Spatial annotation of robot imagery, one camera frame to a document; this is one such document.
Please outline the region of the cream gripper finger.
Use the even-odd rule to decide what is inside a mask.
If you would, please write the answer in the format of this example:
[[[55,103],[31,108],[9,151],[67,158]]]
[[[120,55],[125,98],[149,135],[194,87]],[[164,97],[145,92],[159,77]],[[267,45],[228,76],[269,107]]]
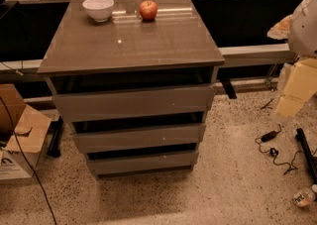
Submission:
[[[278,78],[272,117],[294,117],[316,93],[317,59],[305,57],[295,64],[286,63]]]

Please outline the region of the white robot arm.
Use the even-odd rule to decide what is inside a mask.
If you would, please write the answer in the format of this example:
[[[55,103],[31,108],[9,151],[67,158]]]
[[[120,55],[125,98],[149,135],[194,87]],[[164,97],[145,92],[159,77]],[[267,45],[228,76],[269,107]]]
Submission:
[[[297,56],[294,65],[286,63],[282,68],[271,112],[274,122],[284,123],[317,93],[317,0],[303,0],[267,36],[287,39],[289,50]]]

